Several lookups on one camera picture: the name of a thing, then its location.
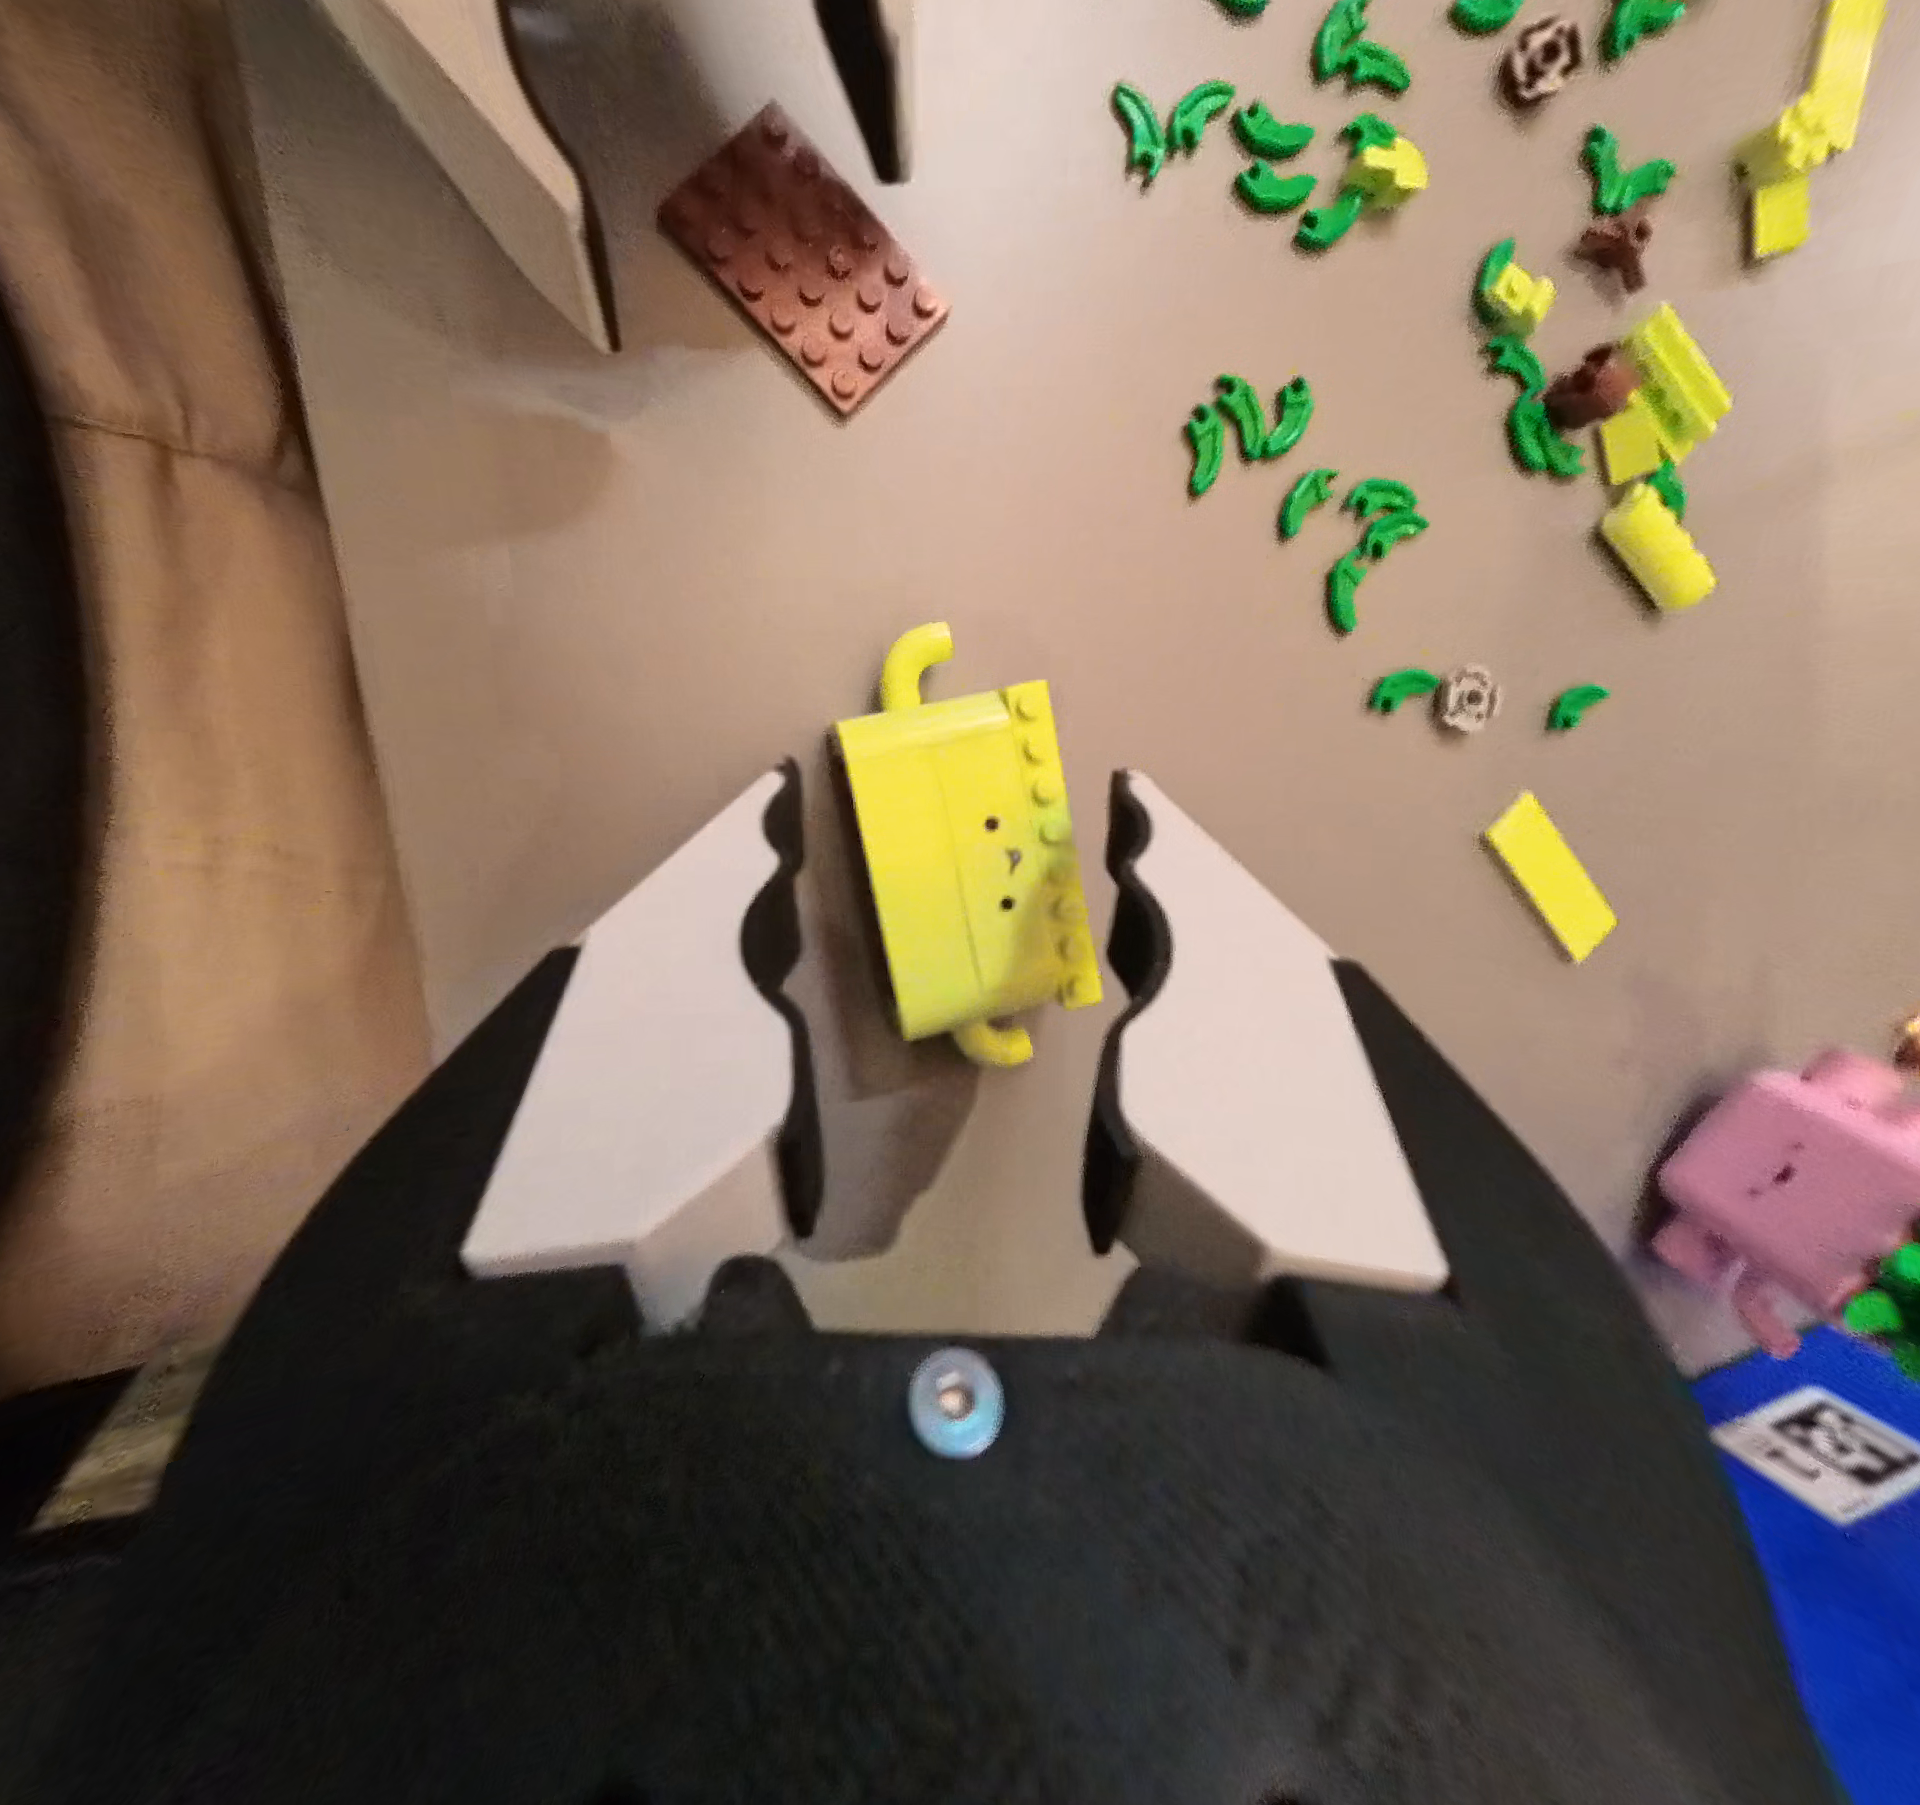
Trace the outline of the pile of lime bricks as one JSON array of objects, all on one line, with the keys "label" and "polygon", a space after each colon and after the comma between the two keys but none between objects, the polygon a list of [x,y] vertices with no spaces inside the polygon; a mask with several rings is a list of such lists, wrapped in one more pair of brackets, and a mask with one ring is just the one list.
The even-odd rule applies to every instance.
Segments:
[{"label": "pile of lime bricks", "polygon": [[[1755,261],[1784,255],[1806,242],[1812,173],[1858,140],[1886,5],[1889,0],[1829,0],[1806,89],[1741,147],[1737,169],[1749,201],[1749,255]],[[1619,160],[1623,168],[1645,161],[1624,163],[1621,147]],[[1600,213],[1590,171],[1588,177],[1595,219]],[[1670,304],[1645,316],[1621,344],[1632,354],[1643,385],[1621,415],[1590,427],[1605,479],[1624,491],[1597,531],[1645,598],[1657,610],[1676,612],[1716,588],[1716,569],[1685,524],[1687,490],[1678,468],[1716,432],[1733,402]]]}]

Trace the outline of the lime brown brick figure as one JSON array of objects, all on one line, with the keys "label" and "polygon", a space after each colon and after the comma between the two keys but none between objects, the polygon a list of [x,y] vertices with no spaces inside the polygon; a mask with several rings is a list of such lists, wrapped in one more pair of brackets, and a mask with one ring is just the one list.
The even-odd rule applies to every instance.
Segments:
[{"label": "lime brown brick figure", "polygon": [[1051,686],[926,698],[953,649],[944,620],[899,635],[831,753],[901,1036],[1015,1071],[1035,1056],[1022,1016],[1095,1007],[1102,977]]}]

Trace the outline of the black white round piece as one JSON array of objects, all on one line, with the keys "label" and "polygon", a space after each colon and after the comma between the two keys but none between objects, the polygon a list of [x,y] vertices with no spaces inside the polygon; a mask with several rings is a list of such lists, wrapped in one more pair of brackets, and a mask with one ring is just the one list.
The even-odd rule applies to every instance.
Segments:
[{"label": "black white round piece", "polygon": [[1520,28],[1501,63],[1501,87],[1518,109],[1534,109],[1568,87],[1586,63],[1586,41],[1572,15],[1542,15]]}]

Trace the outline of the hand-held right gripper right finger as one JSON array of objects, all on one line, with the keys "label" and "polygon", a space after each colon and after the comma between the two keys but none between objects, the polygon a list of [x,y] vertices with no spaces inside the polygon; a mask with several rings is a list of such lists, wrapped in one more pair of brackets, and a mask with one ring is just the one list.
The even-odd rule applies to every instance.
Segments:
[{"label": "hand-held right gripper right finger", "polygon": [[1110,782],[1108,1026],[1082,1220],[1212,1286],[1451,1277],[1332,949],[1140,770]]}]

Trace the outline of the brown studded plate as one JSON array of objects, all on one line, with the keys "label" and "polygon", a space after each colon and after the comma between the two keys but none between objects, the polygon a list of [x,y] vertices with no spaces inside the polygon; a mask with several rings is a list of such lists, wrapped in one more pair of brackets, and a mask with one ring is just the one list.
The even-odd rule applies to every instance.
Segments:
[{"label": "brown studded plate", "polygon": [[667,191],[659,230],[839,420],[950,316],[924,263],[776,102]]}]

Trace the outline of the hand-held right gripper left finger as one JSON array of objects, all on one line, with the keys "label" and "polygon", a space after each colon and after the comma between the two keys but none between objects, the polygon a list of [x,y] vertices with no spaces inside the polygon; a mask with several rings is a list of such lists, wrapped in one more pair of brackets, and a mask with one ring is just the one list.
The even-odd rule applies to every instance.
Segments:
[{"label": "hand-held right gripper left finger", "polygon": [[460,1247],[476,1279],[616,1269],[650,1333],[812,1233],[825,1156],[804,1012],[804,780],[754,778],[579,941]]}]

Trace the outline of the blue storage box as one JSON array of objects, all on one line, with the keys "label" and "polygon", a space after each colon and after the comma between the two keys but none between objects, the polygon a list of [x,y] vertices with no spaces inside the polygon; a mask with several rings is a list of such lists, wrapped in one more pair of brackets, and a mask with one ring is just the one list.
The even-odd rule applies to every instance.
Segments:
[{"label": "blue storage box", "polygon": [[1918,1388],[1817,1327],[1692,1383],[1812,1731],[1856,1803],[1918,1798]]}]

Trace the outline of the scattered green leaf pieces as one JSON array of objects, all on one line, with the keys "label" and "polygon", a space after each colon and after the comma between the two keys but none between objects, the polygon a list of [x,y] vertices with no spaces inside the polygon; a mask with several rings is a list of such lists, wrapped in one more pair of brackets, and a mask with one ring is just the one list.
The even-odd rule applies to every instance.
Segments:
[{"label": "scattered green leaf pieces", "polygon": [[[1225,15],[1260,15],[1271,0],[1212,0]],[[1412,68],[1394,47],[1372,36],[1372,0],[1337,0],[1325,13],[1310,44],[1313,76],[1321,82],[1347,79],[1352,92],[1378,89],[1400,95],[1411,87]],[[1452,0],[1452,26],[1470,36],[1493,36],[1520,17],[1525,0]],[[1614,0],[1600,41],[1602,55],[1619,61],[1651,33],[1668,29],[1687,11],[1685,0]],[[1226,117],[1226,127],[1243,152],[1235,191],[1243,208],[1260,216],[1292,219],[1294,246],[1325,253],[1347,237],[1371,211],[1405,205],[1430,182],[1423,150],[1380,112],[1356,112],[1341,129],[1349,160],[1341,183],[1318,205],[1310,204],[1316,180],[1308,171],[1282,165],[1299,160],[1314,140],[1304,120],[1281,117],[1265,100],[1236,100],[1230,79],[1201,79],[1161,112],[1137,84],[1118,79],[1110,92],[1116,121],[1127,132],[1122,169],[1138,177],[1140,189],[1161,175],[1172,156],[1198,152],[1209,127]],[[1646,160],[1621,165],[1621,140],[1605,126],[1592,126],[1583,141],[1583,160],[1592,175],[1599,216],[1640,208],[1670,183],[1670,160]],[[1516,396],[1507,413],[1507,436],[1516,464],[1554,478],[1576,475],[1585,468],[1583,447],[1556,429],[1542,405],[1548,385],[1538,354],[1528,337],[1553,308],[1554,281],[1520,266],[1516,239],[1507,237],[1483,257],[1473,287],[1473,306],[1493,333],[1487,354],[1496,371],[1510,377]],[[1272,399],[1245,375],[1225,371],[1214,377],[1212,399],[1197,402],[1182,427],[1191,449],[1188,495],[1207,495],[1228,459],[1230,436],[1245,461],[1268,461],[1288,454],[1306,438],[1316,412],[1314,388],[1296,374],[1277,388]],[[1277,538],[1296,540],[1306,521],[1331,505],[1339,484],[1337,468],[1314,466],[1291,484],[1277,517]],[[1331,627],[1349,635],[1359,621],[1359,590],[1396,544],[1426,527],[1419,494],[1400,479],[1362,478],[1341,505],[1356,520],[1356,540],[1328,567],[1325,608]],[[1405,666],[1384,674],[1367,698],[1368,709],[1391,713],[1403,704],[1426,699],[1447,674],[1423,666]],[[1608,702],[1611,688],[1576,682],[1548,702],[1545,730],[1575,731],[1595,708]]]}]

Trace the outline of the person's tan trousers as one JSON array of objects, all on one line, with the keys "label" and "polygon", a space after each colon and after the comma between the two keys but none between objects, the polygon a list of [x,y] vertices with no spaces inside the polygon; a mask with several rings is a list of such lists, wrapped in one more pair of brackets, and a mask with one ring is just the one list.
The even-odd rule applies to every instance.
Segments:
[{"label": "person's tan trousers", "polygon": [[5,310],[87,688],[5,1398],[214,1336],[428,1069],[219,5],[5,0]]}]

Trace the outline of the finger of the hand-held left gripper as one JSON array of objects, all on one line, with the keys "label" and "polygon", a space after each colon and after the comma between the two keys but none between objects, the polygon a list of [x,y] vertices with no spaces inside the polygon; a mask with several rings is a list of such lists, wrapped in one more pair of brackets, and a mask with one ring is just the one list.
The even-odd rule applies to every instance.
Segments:
[{"label": "finger of the hand-held left gripper", "polygon": [[511,0],[307,0],[512,267],[621,349],[600,211],[516,45]]},{"label": "finger of the hand-held left gripper", "polygon": [[914,158],[914,0],[812,0],[839,86],[878,182]]}]

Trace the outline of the long lime flat tile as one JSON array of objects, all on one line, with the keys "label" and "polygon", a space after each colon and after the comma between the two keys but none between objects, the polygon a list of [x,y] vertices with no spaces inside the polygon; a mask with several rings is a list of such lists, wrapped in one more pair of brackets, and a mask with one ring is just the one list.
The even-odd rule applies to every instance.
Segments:
[{"label": "long lime flat tile", "polygon": [[1575,967],[1619,929],[1619,912],[1533,790],[1518,791],[1480,840]]}]

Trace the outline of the pink brick planter figure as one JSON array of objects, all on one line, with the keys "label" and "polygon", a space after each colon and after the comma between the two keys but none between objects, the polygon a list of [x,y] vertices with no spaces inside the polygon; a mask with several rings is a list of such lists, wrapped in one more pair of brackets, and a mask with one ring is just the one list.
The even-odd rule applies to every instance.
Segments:
[{"label": "pink brick planter figure", "polygon": [[1649,1253],[1726,1297],[1746,1336],[1789,1361],[1806,1318],[1836,1322],[1916,1242],[1916,1074],[1835,1048],[1750,1072],[1652,1177]]}]

